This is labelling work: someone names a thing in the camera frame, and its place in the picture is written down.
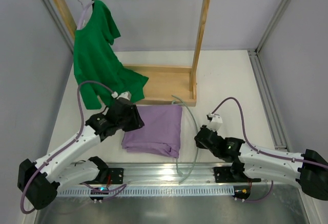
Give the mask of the purple trousers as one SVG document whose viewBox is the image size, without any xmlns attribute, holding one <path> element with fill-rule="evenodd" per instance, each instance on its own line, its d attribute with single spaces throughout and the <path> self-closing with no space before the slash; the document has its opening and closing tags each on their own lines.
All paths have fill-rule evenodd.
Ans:
<svg viewBox="0 0 328 224">
<path fill-rule="evenodd" d="M 144 126 L 126 132 L 122 148 L 131 153 L 179 157 L 182 107 L 178 105 L 138 106 Z"/>
</svg>

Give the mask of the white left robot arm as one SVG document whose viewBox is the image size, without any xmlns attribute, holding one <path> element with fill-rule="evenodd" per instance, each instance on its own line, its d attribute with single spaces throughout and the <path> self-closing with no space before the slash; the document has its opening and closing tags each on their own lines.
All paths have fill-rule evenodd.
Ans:
<svg viewBox="0 0 328 224">
<path fill-rule="evenodd" d="M 85 182 L 103 184 L 107 181 L 109 167 L 97 156 L 84 163 L 70 167 L 79 156 L 118 130 L 134 131 L 144 126 L 136 104 L 125 98 L 118 98 L 106 113 L 96 113 L 82 121 L 80 130 L 67 142 L 47 155 L 31 161 L 24 160 L 19 165 L 17 186 L 22 192 L 21 210 L 25 200 L 35 210 L 47 207 L 57 194 L 71 186 Z"/>
</svg>

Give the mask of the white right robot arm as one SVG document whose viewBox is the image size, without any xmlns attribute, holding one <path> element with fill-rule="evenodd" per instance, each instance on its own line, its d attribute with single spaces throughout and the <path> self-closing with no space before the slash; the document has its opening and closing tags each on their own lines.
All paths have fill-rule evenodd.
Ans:
<svg viewBox="0 0 328 224">
<path fill-rule="evenodd" d="M 197 147 L 231 163 L 230 171 L 237 182 L 267 179 L 300 188 L 312 198 L 327 200 L 327 161 L 314 150 L 291 153 L 249 146 L 239 138 L 223 138 L 205 125 L 194 139 Z"/>
</svg>

